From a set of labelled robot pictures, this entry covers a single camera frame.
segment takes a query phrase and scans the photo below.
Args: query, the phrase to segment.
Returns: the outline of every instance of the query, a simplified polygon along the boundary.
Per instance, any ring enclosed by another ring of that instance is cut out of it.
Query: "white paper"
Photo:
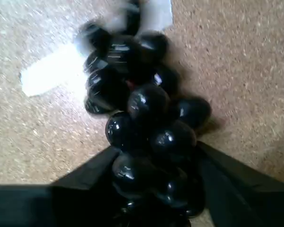
[[[160,31],[172,25],[170,0],[149,0],[142,7],[147,15],[142,15],[142,26],[138,33],[145,30]],[[106,25],[106,29],[110,31],[120,29],[124,27],[123,21],[124,17],[119,15]],[[23,92],[27,96],[36,96],[66,81],[71,81],[68,83],[68,88],[78,91],[81,97],[82,91],[85,90],[85,82],[82,82],[86,80],[82,75],[85,59],[86,56],[80,55],[72,43],[60,47],[54,53],[21,71]]]

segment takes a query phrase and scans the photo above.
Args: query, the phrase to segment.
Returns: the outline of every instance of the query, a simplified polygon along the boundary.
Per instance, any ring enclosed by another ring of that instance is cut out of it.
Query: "paper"
[[[145,30],[163,30],[172,25],[172,11],[170,0],[149,0],[143,6],[142,26],[139,33]],[[124,17],[113,18],[105,28],[109,31],[124,27]],[[86,78],[82,75],[82,66],[87,53],[78,53],[74,44],[69,43],[57,51],[32,64],[21,71],[22,90],[27,96],[40,95],[66,81],[76,87],[69,87],[72,91],[82,93],[85,90]]]

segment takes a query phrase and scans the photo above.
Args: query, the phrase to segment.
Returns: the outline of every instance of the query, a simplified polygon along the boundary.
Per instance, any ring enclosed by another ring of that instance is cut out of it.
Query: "cluster of balls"
[[[113,188],[122,201],[118,226],[145,220],[151,220],[148,226],[190,226],[189,219],[204,209],[195,131],[211,107],[201,97],[179,95],[178,74],[162,62],[168,39],[153,31],[135,37],[141,8],[137,0],[129,3],[125,30],[110,34],[93,22],[82,29],[95,48],[84,65],[85,107],[91,114],[111,114],[106,137],[122,151],[112,165]]]

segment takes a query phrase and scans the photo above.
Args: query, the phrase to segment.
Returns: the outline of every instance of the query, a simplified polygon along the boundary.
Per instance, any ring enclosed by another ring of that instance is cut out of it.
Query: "black ball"
[[[210,118],[210,104],[201,97],[181,98],[175,104],[178,119],[196,130],[202,127]]]
[[[200,177],[195,178],[188,176],[187,188],[188,203],[183,207],[174,209],[174,212],[186,218],[195,218],[200,215],[205,208],[205,192],[202,179]]]
[[[107,66],[107,62],[104,61],[100,57],[98,51],[94,51],[93,53],[91,53],[88,56],[88,58],[84,62],[83,71],[87,75],[91,75],[91,73],[93,73],[94,71],[101,70],[101,69],[105,68],[106,66]]]
[[[85,101],[85,109],[90,114],[107,114],[107,113],[111,112],[110,110],[102,108],[101,106],[93,103],[88,98]]]
[[[155,67],[155,70],[156,73],[152,77],[151,82],[161,87],[169,96],[175,95],[179,86],[177,72],[162,63]]]
[[[145,63],[158,63],[163,59],[169,47],[167,37],[159,32],[144,33],[137,40],[142,47],[142,62]]]
[[[118,73],[107,66],[89,77],[88,99],[107,110],[125,110],[129,88]]]
[[[157,171],[146,157],[121,154],[112,166],[113,186],[125,198],[141,198],[152,191]]]
[[[122,151],[131,152],[132,149],[140,148],[145,141],[139,134],[138,128],[126,112],[112,115],[105,127],[108,142],[120,148]]]
[[[196,137],[189,126],[175,121],[156,130],[150,137],[150,144],[154,154],[162,160],[182,163],[190,159]]]
[[[139,199],[126,199],[121,203],[121,212],[132,217],[146,218],[152,216],[156,209],[161,208],[159,201],[152,195],[144,196]]]
[[[140,47],[133,37],[115,36],[107,53],[107,62],[126,76],[139,68]]]
[[[155,196],[173,209],[180,209],[188,205],[187,175],[180,168],[161,172],[154,190]]]
[[[141,25],[141,4],[140,0],[129,0],[124,6],[126,29],[124,35],[135,36]]]
[[[141,48],[131,36],[115,36],[106,60],[123,79],[130,80],[135,85],[146,83],[155,73],[152,65],[141,62]]]
[[[80,53],[85,54],[95,48],[101,56],[105,56],[110,44],[111,35],[93,21],[85,23],[76,38],[74,44]]]
[[[154,127],[166,114],[169,97],[154,84],[147,84],[134,90],[127,104],[131,118],[140,126]]]

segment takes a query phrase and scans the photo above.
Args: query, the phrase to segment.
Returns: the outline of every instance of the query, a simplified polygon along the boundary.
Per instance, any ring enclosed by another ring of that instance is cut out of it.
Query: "floor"
[[[27,97],[19,72],[104,17],[117,0],[0,1],[0,183],[48,183],[108,146],[59,86]],[[200,140],[284,182],[284,0],[173,0],[169,61],[183,90],[208,99],[214,126]],[[212,226],[207,213],[195,226]]]

